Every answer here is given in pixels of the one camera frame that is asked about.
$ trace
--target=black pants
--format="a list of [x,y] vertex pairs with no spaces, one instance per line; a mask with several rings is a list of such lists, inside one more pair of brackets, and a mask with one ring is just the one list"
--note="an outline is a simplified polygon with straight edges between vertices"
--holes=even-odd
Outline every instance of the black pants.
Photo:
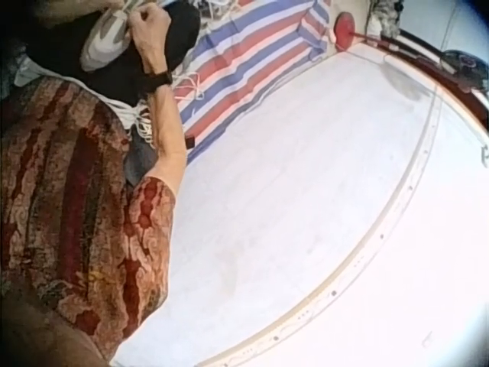
[[[200,30],[200,15],[195,7],[185,1],[174,2],[165,10],[172,20],[165,43],[165,55],[168,68],[173,71],[195,46]],[[98,12],[92,13],[70,23],[35,32],[27,40],[27,54],[45,69],[71,76],[110,99],[136,106],[139,101],[137,81],[144,72],[133,43],[120,57],[102,69],[86,73],[80,66],[83,45],[100,16]]]

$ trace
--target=red white blue striped fabric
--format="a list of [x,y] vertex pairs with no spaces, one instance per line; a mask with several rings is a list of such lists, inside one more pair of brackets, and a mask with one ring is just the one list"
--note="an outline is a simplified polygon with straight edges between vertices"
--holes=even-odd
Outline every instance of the red white blue striped fabric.
[[199,40],[189,71],[199,74],[204,97],[190,100],[185,80],[175,89],[185,98],[179,101],[185,131],[196,137],[189,162],[281,80],[326,52],[330,1],[246,0]]

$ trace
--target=black wristwatch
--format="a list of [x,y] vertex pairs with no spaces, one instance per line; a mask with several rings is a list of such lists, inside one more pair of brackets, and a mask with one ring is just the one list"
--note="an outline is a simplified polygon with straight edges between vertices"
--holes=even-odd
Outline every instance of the black wristwatch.
[[173,77],[170,71],[163,71],[159,74],[146,74],[139,80],[139,91],[143,96],[156,92],[160,86],[171,86]]

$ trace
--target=person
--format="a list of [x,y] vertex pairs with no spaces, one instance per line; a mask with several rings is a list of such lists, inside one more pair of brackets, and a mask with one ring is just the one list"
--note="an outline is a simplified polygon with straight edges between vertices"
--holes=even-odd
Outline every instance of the person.
[[[129,24],[144,70],[167,70],[169,15]],[[186,146],[170,86],[148,105],[157,162],[133,190],[127,135],[86,90],[42,77],[2,106],[2,365],[107,366],[166,300]]]

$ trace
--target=red patterned sleeve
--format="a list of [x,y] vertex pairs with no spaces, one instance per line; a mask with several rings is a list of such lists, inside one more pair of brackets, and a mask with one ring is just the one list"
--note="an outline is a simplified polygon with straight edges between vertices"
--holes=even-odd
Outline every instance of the red patterned sleeve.
[[166,299],[175,196],[155,177],[134,189],[125,210],[123,298],[128,312],[126,336]]

